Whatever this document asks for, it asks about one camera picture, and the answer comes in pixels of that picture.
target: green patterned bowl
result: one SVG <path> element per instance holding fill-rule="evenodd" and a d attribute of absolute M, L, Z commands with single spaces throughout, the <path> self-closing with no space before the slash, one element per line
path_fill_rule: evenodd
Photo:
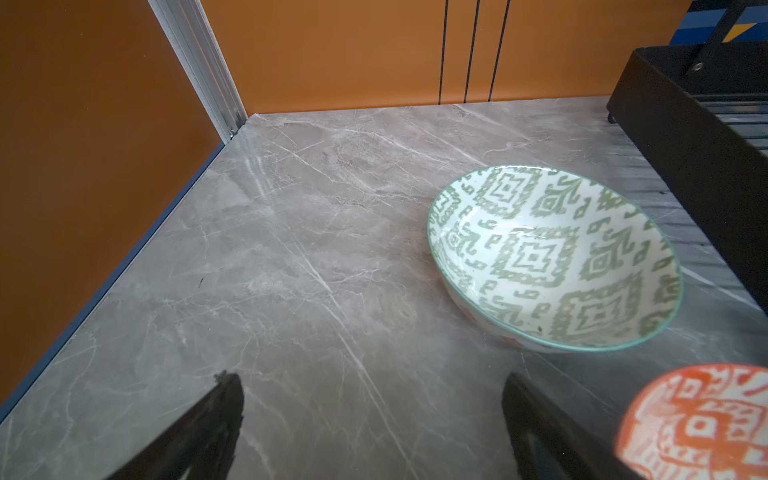
<path fill-rule="evenodd" d="M 437 196 L 429 247 L 475 323 L 540 352 L 637 345 L 677 314 L 672 245 L 640 208 L 562 170 L 476 170 Z"/>

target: ceramic bowl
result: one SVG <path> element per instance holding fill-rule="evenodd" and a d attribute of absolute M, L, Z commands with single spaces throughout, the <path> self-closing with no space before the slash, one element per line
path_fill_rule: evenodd
<path fill-rule="evenodd" d="M 768 478 L 767 413 L 768 369 L 690 366 L 635 398 L 616 455 L 649 480 Z"/>
<path fill-rule="evenodd" d="M 518 346 L 622 349 L 658 333 L 680 306 L 680 266 L 655 222 L 566 171 L 468 173 L 437 196 L 427 230 L 453 300 Z"/>

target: red patterned bowl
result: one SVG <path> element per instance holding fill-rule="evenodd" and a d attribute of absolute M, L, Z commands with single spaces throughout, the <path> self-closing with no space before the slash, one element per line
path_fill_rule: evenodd
<path fill-rule="evenodd" d="M 690 366 L 654 380 L 624 416 L 616 455 L 653 480 L 768 479 L 768 369 Z"/>

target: brown panel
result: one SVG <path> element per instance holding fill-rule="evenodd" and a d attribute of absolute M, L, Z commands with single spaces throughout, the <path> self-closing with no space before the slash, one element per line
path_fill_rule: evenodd
<path fill-rule="evenodd" d="M 445 0 L 204 0 L 248 114 L 438 100 Z"/>
<path fill-rule="evenodd" d="M 467 101 L 488 101 L 507 0 L 482 0 Z"/>
<path fill-rule="evenodd" d="M 0 5 L 0 401 L 218 145 L 146 2 Z"/>
<path fill-rule="evenodd" d="M 512 2 L 494 100 L 606 95 L 637 47 L 666 45 L 690 0 Z"/>
<path fill-rule="evenodd" d="M 445 32 L 445 64 L 442 74 L 443 104 L 464 101 L 472 48 L 475 12 L 480 0 L 449 0 L 448 29 Z"/>

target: gray marble surface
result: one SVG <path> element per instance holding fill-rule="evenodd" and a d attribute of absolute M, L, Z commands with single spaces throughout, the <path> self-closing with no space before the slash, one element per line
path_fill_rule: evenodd
<path fill-rule="evenodd" d="M 529 378 L 610 444 L 656 376 L 768 365 L 768 322 L 606 98 L 254 115 L 0 425 L 0 478 L 100 478 L 213 384 L 246 392 L 230 478 L 516 478 L 500 406 Z M 448 297 L 425 222 L 493 164 L 592 177 L 637 201 L 686 273 L 644 345 L 539 355 Z"/>

